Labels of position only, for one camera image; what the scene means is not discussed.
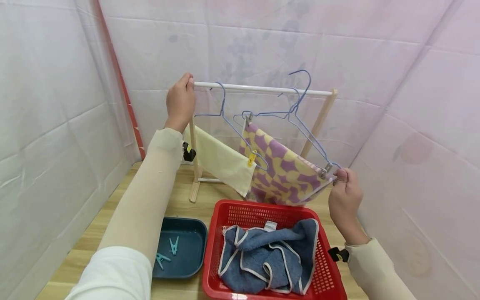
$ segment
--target checkered cloth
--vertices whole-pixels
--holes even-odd
[[[314,199],[328,183],[320,178],[321,169],[280,144],[253,123],[245,126],[243,138],[268,163],[268,170],[253,172],[250,197],[260,203],[302,206]],[[239,152],[250,156],[242,140]],[[265,168],[260,159],[257,164]]]

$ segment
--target person's right hand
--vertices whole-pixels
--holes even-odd
[[[339,169],[328,198],[330,217],[347,244],[362,245],[369,241],[357,221],[357,211],[363,199],[357,175],[350,169]]]
[[[193,92],[193,75],[185,73],[167,94],[168,119],[165,127],[180,133],[185,131],[195,111],[195,93]]]

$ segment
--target red plastic basket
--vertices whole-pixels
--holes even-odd
[[[314,218],[320,224],[317,251],[315,253],[315,273],[307,294],[279,294],[264,290],[257,295],[237,294],[226,287],[217,275],[223,247],[222,227],[239,225],[242,228],[264,227],[267,220],[276,222],[277,229],[291,228],[299,220]],[[235,200],[221,200],[215,205],[208,231],[204,260],[203,288],[213,299],[303,299],[303,300],[346,300],[340,272],[336,263],[327,253],[330,245],[317,214],[308,208],[271,204],[258,204]]]

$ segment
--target white rod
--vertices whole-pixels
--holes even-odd
[[[285,94],[296,94],[297,92],[291,88],[284,87],[269,87],[269,86],[254,86],[254,85],[240,85],[240,84],[222,84],[223,87],[227,90],[242,90],[242,91],[252,91],[252,92],[270,92],[270,93],[285,93]],[[200,82],[196,81],[195,86],[201,87],[213,87],[213,88],[222,88],[218,83],[213,82]],[[300,95],[302,95],[305,90],[298,90]],[[313,91],[308,90],[307,95],[315,96],[331,96],[332,92],[325,91]]]
[[[199,178],[198,181],[201,182],[222,182],[220,179],[217,178]]]

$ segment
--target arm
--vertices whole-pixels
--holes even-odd
[[[144,162],[67,300],[148,300],[163,217],[182,159],[182,132],[195,110],[192,75],[167,94],[168,120],[156,131]]]
[[[393,262],[376,239],[369,239],[357,221],[363,198],[356,174],[340,169],[328,198],[330,216],[346,241],[350,272],[371,300],[415,300],[395,272]]]
[[[163,217],[182,160],[182,133],[195,110],[193,79],[186,73],[167,94],[168,119],[120,200],[98,249],[123,246],[155,262]]]

